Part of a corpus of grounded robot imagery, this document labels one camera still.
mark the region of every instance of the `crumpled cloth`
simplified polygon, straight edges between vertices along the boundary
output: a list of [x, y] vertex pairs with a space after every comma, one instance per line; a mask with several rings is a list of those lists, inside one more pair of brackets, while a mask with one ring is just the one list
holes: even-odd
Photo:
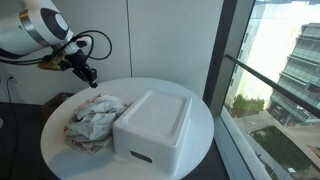
[[96, 153], [111, 141], [114, 121], [127, 109], [121, 99], [99, 95], [74, 110], [75, 119], [65, 127], [67, 145], [79, 151]]

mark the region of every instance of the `tree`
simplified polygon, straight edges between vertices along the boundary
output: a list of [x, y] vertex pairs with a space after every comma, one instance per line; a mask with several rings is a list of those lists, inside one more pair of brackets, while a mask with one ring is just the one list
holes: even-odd
[[233, 103], [233, 109], [236, 110], [255, 110], [262, 111], [264, 107], [263, 99], [246, 99], [242, 94], [239, 94], [235, 97], [235, 101]]

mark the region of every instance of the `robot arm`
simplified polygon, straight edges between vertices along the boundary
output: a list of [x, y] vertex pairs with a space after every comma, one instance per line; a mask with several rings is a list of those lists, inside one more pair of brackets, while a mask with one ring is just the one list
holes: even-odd
[[68, 24], [51, 0], [20, 0], [25, 9], [0, 20], [0, 56], [18, 59], [34, 51], [52, 47], [59, 51], [47, 56], [39, 67], [50, 70], [74, 68], [73, 72], [91, 87], [97, 87], [96, 70], [91, 69], [81, 47], [90, 38], [72, 37]]

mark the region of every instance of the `window frame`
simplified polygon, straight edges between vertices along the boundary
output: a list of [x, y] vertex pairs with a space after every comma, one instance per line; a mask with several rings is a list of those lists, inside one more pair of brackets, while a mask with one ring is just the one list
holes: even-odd
[[224, 60], [225, 55], [238, 57], [254, 3], [254, 0], [223, 2], [203, 95], [213, 115], [214, 138], [230, 179], [271, 179], [223, 106], [235, 68], [234, 62]]

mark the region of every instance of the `floor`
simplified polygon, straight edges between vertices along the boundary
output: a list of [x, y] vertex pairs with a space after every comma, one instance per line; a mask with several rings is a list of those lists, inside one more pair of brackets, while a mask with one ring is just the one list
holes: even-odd
[[[40, 152], [40, 136], [43, 117], [40, 106], [14, 104], [18, 125], [19, 141], [14, 158], [15, 140], [17, 138], [16, 123], [8, 103], [0, 103], [0, 118], [4, 120], [0, 128], [0, 180], [10, 177], [10, 169], [14, 160], [13, 173], [10, 179], [56, 180], [58, 179], [46, 167]], [[194, 179], [229, 179], [215, 141], [199, 166], [184, 180]]]

